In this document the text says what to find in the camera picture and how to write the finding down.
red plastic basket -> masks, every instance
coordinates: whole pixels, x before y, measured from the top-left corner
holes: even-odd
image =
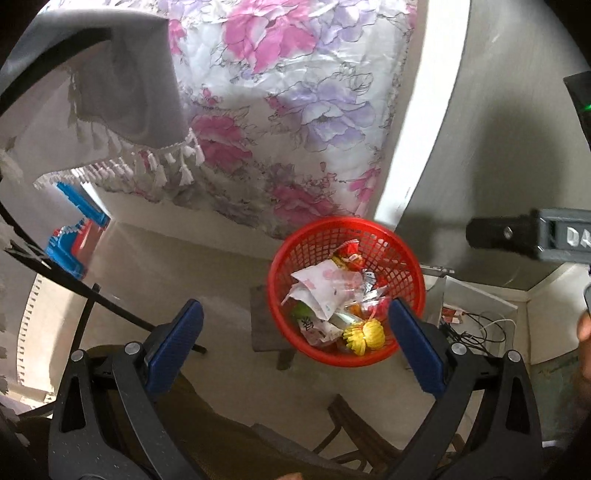
[[[363,367],[392,355],[398,344],[384,323],[386,344],[379,350],[356,356],[339,352],[336,346],[319,349],[308,344],[289,312],[294,300],[281,305],[296,280],[293,272],[316,265],[330,258],[330,254],[347,240],[358,239],[359,251],[370,270],[388,279],[388,294],[403,297],[417,315],[425,307],[425,282],[421,267],[410,248],[402,239],[368,220],[351,217],[330,217],[311,223],[285,240],[276,253],[267,278],[267,294],[271,313],[279,330],[300,352],[319,362],[337,367]]]

floral curtain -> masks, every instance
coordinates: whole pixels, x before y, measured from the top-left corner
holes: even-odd
[[[366,212],[414,28],[417,0],[54,0],[169,18],[187,122],[204,162],[101,185],[211,208],[284,238]]]

metal screw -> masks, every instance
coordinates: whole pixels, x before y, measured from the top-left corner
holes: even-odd
[[[454,343],[452,345],[452,352],[456,355],[465,355],[468,349],[463,343]]]
[[[79,362],[80,360],[82,360],[82,357],[84,357],[84,352],[82,350],[75,350],[70,355],[70,358],[73,362]]]
[[[131,342],[125,345],[125,353],[128,355],[135,355],[139,352],[141,345],[138,342]]]
[[[509,353],[507,353],[507,356],[509,357],[509,360],[511,360],[512,362],[517,363],[517,362],[521,361],[521,355],[516,350],[509,350]]]

tile floor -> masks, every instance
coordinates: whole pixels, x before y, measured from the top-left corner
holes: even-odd
[[[404,368],[401,354],[358,369],[329,367],[298,354],[291,369],[280,372],[275,369],[277,354],[252,351],[249,288],[264,283],[268,266],[267,261],[114,223],[97,247],[88,280],[154,324],[169,322],[189,297],[202,303],[206,322],[199,343],[209,353],[192,352],[183,373],[218,413],[248,425],[262,423],[313,448],[331,431],[326,407],[341,393],[384,438],[404,447],[433,399]],[[519,322],[518,336],[523,338],[526,322]],[[143,340],[146,335],[96,306],[82,348]],[[478,404],[475,394],[460,425],[464,438]],[[352,444],[342,433],[325,455],[350,450]]]

basket rim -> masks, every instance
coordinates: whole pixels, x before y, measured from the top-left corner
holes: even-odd
[[[287,325],[287,321],[284,318],[284,315],[276,301],[277,298],[277,289],[275,287],[275,278],[277,276],[279,266],[281,260],[285,258],[285,256],[300,242],[302,237],[308,235],[308,233],[312,230],[316,230],[320,226],[329,226],[333,223],[348,223],[351,226],[352,223],[356,223],[359,225],[360,229],[363,227],[371,227],[374,230],[380,231],[384,237],[390,237],[396,243],[396,247],[400,248],[405,255],[411,260],[411,275],[413,276],[413,281],[417,280],[417,311],[415,312],[418,317],[423,314],[423,309],[425,307],[425,300],[426,300],[426,291],[425,291],[425,282],[423,278],[423,273],[421,272],[420,264],[415,257],[413,251],[410,247],[392,230],[389,230],[378,223],[372,222],[371,220],[366,220],[363,218],[357,217],[345,217],[345,216],[334,216],[334,217],[327,217],[316,222],[309,223],[308,225],[296,230],[292,233],[289,237],[285,239],[275,257],[273,258],[273,262],[271,263],[271,268],[269,269],[269,273],[267,275],[267,303],[269,305],[269,309],[271,311],[271,316],[273,317],[273,321],[279,328],[280,332],[283,336],[295,347],[298,351],[306,354],[307,356],[317,360],[321,363],[327,365],[333,365],[335,367],[365,367],[367,365],[372,365],[377,362],[380,362],[394,352],[398,350],[398,342],[394,341],[392,345],[384,347],[376,352],[372,353],[371,355],[363,355],[363,356],[336,356],[330,353],[327,353],[319,348],[311,346],[303,336],[301,336],[298,332],[294,332],[289,328]]]

